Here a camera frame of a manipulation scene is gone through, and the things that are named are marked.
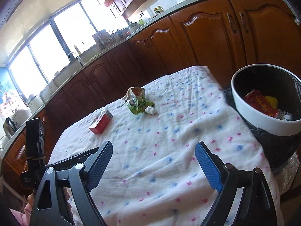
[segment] small red box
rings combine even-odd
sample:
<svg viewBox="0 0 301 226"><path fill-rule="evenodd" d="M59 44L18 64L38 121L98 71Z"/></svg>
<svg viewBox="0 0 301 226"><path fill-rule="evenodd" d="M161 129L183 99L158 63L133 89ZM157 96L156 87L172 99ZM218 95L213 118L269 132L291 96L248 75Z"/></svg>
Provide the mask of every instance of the small red box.
<svg viewBox="0 0 301 226"><path fill-rule="evenodd" d="M109 121L112 119L113 115L108 110L101 111L93 120L89 129L97 134L101 134Z"/></svg>

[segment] window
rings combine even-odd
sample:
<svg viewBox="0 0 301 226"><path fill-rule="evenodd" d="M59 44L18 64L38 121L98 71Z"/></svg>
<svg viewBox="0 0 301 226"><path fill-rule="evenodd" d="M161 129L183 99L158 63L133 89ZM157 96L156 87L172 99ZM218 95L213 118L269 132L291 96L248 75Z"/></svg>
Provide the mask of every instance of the window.
<svg viewBox="0 0 301 226"><path fill-rule="evenodd" d="M123 17L115 18L110 9L101 6L97 0L82 0L81 4L98 31L106 29L109 34L112 34L113 30L128 26Z"/></svg>
<svg viewBox="0 0 301 226"><path fill-rule="evenodd" d="M67 53L77 52L75 46L83 53L95 45L92 35L97 31L106 29L112 34L116 29L127 26L123 17L115 17L98 0L82 0L58 14L51 20L51 25L45 26L31 39L9 66L22 97L38 95L55 73L69 63Z"/></svg>
<svg viewBox="0 0 301 226"><path fill-rule="evenodd" d="M17 55L9 69L26 98L31 94L38 95L47 84L38 70L28 47L25 47Z"/></svg>
<svg viewBox="0 0 301 226"><path fill-rule="evenodd" d="M95 44L92 35L96 31L78 3L56 16L54 21L71 52L76 53L74 46L83 53Z"/></svg>
<svg viewBox="0 0 301 226"><path fill-rule="evenodd" d="M50 25L41 30L31 41L30 47L46 78L51 81L69 59Z"/></svg>

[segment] electric kettle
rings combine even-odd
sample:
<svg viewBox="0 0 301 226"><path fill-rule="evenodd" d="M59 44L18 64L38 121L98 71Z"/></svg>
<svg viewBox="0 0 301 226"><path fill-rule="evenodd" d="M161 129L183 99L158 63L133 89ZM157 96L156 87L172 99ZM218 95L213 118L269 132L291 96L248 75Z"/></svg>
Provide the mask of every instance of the electric kettle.
<svg viewBox="0 0 301 226"><path fill-rule="evenodd" d="M5 122L3 123L3 129L9 139L11 139L11 137L17 131L17 127L10 117L7 117Z"/></svg>

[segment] countertop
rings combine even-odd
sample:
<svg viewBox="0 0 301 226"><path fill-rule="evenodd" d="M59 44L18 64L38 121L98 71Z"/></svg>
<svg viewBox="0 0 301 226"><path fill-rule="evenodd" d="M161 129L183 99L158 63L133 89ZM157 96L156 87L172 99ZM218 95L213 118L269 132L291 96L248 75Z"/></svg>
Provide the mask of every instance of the countertop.
<svg viewBox="0 0 301 226"><path fill-rule="evenodd" d="M74 77L76 76L79 72L81 72L84 68L86 68L88 65L90 65L93 61L95 61L96 59L98 59L99 57L101 57L102 55L104 55L105 53L107 53L108 51L112 50L113 48L119 46L120 44L124 43L125 41L129 40L130 38L132 38L133 36L135 36L137 33L139 33L140 31L142 31L143 29L145 29L146 27L154 24L156 21L169 16L170 14L181 10L187 6L190 6L194 3L198 3L201 0L186 0L184 2L181 2L169 9L167 9L166 11L164 11L163 13L159 14L158 16L156 16L155 18L149 20L147 23L145 23L143 26L141 26L139 29L137 29L136 31L134 31L130 36L128 36L126 39L116 43L115 45L111 46L110 48L104 50L103 52L101 52L100 54L95 55L94 57L92 57L89 61L87 61L83 67L81 67L77 72L75 72L72 76L70 76L51 96L50 98L45 102L44 105L42 105L35 113L32 114L32 116L29 118L29 120L33 119L38 112L40 112L48 103L49 101ZM1 162L2 159L4 158L6 152L9 150L10 146L13 144L13 142L15 141L15 139L17 138L17 136L23 131L23 129L25 128L26 123L23 123L23 125L17 130L17 132L12 136L12 138L8 141L8 143L6 144L6 146L2 149L2 151L0 150L0 166L1 166Z"/></svg>

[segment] patterned tablecloth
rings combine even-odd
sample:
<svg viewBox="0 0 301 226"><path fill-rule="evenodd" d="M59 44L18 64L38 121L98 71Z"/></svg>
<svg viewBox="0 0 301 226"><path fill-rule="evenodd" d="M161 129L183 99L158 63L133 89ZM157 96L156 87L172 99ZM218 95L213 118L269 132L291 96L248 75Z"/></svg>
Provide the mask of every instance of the patterned tablecloth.
<svg viewBox="0 0 301 226"><path fill-rule="evenodd" d="M280 196L261 145L237 112L225 102L220 85L207 67L193 66L144 86L158 114L132 114L122 100L105 109L113 119L98 135L88 126L99 109L67 128L50 162L113 144L113 156L91 196L109 226L197 225L213 204L212 189L195 158L195 144L203 141L224 163L237 169L263 170L269 184L278 225L283 225ZM239 206L239 189L225 225L231 225ZM70 199L73 218L81 225Z"/></svg>

